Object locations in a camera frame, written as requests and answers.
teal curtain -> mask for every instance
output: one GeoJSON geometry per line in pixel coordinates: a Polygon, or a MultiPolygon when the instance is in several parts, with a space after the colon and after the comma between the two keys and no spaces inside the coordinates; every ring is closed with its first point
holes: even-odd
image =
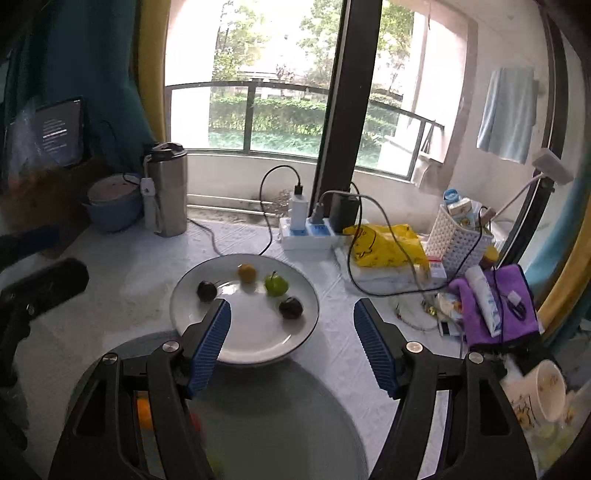
{"type": "Polygon", "coordinates": [[[13,51],[4,124],[29,101],[43,106],[85,100],[93,155],[115,170],[142,172],[143,145],[154,140],[130,58],[136,0],[54,0],[13,51]]]}
{"type": "Polygon", "coordinates": [[[591,191],[590,146],[589,142],[586,142],[582,165],[573,182],[560,218],[525,271],[525,278],[537,304],[546,298],[556,278],[562,272],[564,263],[579,234],[591,191]]]}

stainless steel thermos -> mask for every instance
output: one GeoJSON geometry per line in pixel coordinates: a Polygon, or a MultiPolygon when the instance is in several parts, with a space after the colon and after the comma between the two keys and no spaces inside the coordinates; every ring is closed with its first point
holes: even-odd
{"type": "Polygon", "coordinates": [[[187,151],[178,143],[161,143],[144,158],[141,180],[146,227],[160,236],[187,229],[187,151]]]}

purple cloth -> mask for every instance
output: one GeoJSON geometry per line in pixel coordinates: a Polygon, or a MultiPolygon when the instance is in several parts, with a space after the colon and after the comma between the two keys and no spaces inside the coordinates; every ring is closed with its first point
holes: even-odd
{"type": "MultiPolygon", "coordinates": [[[[512,290],[519,294],[521,297],[521,303],[525,306],[526,310],[525,320],[519,320],[519,318],[517,318],[509,309],[506,297],[499,299],[492,271],[485,271],[484,275],[491,287],[491,292],[495,298],[499,314],[501,313],[501,308],[503,308],[503,315],[501,316],[503,319],[503,343],[516,340],[529,333],[538,332],[538,318],[535,314],[534,302],[521,267],[519,265],[507,265],[506,267],[500,268],[496,272],[496,283],[499,287],[499,291],[505,296],[512,290]]],[[[466,279],[464,277],[455,279],[450,283],[449,290],[452,293],[459,295],[462,301],[464,317],[463,328],[466,333],[468,347],[471,348],[473,345],[494,345],[500,343],[501,335],[494,338],[491,337],[484,318],[480,313],[480,308],[476,302],[474,292],[470,288],[470,285],[468,285],[466,279]]]]}

yellow curtain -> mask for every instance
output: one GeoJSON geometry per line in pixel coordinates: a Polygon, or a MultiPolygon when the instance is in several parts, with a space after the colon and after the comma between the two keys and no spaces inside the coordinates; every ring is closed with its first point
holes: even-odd
{"type": "Polygon", "coordinates": [[[591,280],[591,198],[562,273],[538,311],[547,338],[566,320],[591,280]]]}
{"type": "Polygon", "coordinates": [[[138,90],[152,133],[166,141],[164,57],[171,0],[142,0],[139,11],[138,90]]]}

white tablecloth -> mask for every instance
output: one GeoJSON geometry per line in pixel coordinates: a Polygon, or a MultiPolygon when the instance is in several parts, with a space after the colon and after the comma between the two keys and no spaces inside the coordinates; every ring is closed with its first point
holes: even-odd
{"type": "MultiPolygon", "coordinates": [[[[258,253],[268,241],[267,230],[260,226],[207,224],[216,232],[223,253],[258,253]]],[[[361,295],[343,279],[332,254],[288,257],[274,242],[267,255],[298,268],[317,291],[319,324],[292,358],[317,377],[349,413],[371,470],[398,402],[378,388],[353,327],[353,305],[361,295]]],[[[49,472],[66,406],[80,376],[94,360],[121,343],[173,329],[168,304],[174,286],[186,271],[215,254],[208,234],[194,225],[186,234],[167,239],[135,225],[112,235],[90,228],[64,256],[87,265],[88,287],[83,294],[33,321],[30,336],[21,342],[16,354],[30,425],[25,457],[43,478],[49,472]]],[[[8,272],[2,283],[45,263],[40,259],[25,261],[8,272]]],[[[438,331],[413,330],[396,319],[386,299],[376,299],[374,305],[408,340],[417,340],[434,353],[458,356],[456,340],[442,339],[438,331]]],[[[408,320],[433,325],[421,310],[420,297],[401,298],[401,307],[408,320]]],[[[446,395],[439,394],[421,476],[433,473],[437,465],[446,404],[446,395]]]]}

